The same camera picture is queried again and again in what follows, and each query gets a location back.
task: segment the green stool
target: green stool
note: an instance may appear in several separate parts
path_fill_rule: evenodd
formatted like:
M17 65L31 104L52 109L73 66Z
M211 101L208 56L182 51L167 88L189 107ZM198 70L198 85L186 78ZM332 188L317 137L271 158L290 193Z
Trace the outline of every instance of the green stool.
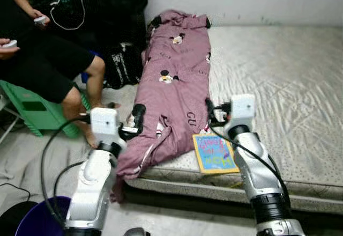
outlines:
M0 86L24 119L25 125L37 136L43 136L41 130L57 130L66 122L61 105L46 101L32 91L3 80L0 80ZM84 107L90 110L91 105L82 93L81 98ZM69 138L79 135L79 129L74 124L66 126L63 131Z

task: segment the remote controller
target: remote controller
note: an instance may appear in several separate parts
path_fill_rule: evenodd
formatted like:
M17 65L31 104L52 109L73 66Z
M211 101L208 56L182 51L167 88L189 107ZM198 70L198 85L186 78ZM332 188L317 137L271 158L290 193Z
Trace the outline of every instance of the remote controller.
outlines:
M46 19L47 19L46 16L41 16L41 17L35 18L34 19L34 23L45 26L44 22L45 22Z
M0 48L12 48L12 47L17 47L17 41L16 40L11 40L10 43L2 45Z

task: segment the bed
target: bed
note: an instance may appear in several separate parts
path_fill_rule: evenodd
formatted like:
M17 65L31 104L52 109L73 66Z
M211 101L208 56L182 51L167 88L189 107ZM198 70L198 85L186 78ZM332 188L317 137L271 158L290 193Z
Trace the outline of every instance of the bed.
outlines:
M255 131L296 210L343 215L343 43L334 27L212 27L210 95L256 96ZM247 202L239 173L203 175L194 151L147 169L129 186Z

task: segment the children's book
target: children's book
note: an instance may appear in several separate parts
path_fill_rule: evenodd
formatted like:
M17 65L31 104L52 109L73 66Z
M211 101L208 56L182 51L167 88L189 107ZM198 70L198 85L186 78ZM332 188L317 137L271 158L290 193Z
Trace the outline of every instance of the children's book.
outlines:
M200 171L207 174L238 173L230 142L213 134L193 135Z

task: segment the black bag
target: black bag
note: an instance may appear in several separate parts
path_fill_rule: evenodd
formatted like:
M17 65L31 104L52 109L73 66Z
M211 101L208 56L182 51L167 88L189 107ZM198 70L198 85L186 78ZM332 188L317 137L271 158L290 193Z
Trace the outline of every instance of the black bag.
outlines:
M103 53L106 63L104 87L115 90L125 85L140 82L143 66L137 47L131 43L121 43L118 46L107 47Z

